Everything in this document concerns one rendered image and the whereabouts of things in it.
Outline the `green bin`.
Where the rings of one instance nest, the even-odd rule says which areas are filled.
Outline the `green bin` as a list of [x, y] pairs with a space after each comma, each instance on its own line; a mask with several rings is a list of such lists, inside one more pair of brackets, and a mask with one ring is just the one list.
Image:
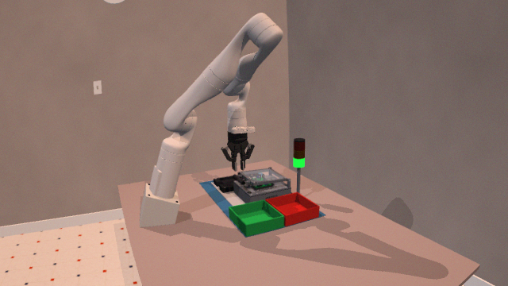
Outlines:
[[246, 237], [284, 227], [284, 215], [265, 200], [232, 206], [229, 218]]

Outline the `red open-top bin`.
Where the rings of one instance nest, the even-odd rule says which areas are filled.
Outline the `red open-top bin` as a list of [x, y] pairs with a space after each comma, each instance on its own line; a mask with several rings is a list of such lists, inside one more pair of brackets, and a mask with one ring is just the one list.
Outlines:
[[319, 217], [319, 206], [297, 192], [270, 198], [267, 202], [285, 216], [284, 226]]

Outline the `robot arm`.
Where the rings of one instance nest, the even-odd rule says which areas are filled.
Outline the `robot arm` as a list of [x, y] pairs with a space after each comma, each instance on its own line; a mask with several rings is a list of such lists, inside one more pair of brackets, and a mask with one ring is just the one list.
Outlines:
[[[174, 133], [162, 142], [149, 186], [153, 195], [164, 199], [174, 197], [183, 158], [197, 125], [196, 106], [221, 92], [227, 96], [239, 95], [236, 101], [228, 104], [228, 132], [231, 133], [231, 129], [232, 133], [255, 132], [255, 127], [247, 126], [246, 120], [249, 81], [282, 38], [283, 31], [272, 19], [264, 13], [256, 14], [168, 108], [164, 115], [164, 127]], [[249, 39], [259, 51], [241, 57]]]

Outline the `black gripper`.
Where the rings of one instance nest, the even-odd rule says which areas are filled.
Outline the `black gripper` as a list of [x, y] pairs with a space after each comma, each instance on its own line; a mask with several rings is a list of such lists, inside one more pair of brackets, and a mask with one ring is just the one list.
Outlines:
[[[244, 140], [246, 139], [246, 140]], [[254, 149], [254, 145], [252, 143], [248, 143], [248, 133], [230, 133], [228, 132], [228, 143], [226, 147], [222, 147], [221, 150], [224, 153], [226, 159], [228, 161], [232, 161], [232, 169], [237, 171], [237, 154], [241, 155], [241, 170], [245, 169], [245, 161], [250, 158], [252, 151]], [[245, 149], [247, 148], [247, 152], [245, 153]], [[228, 154], [228, 149], [231, 149], [231, 157]]]

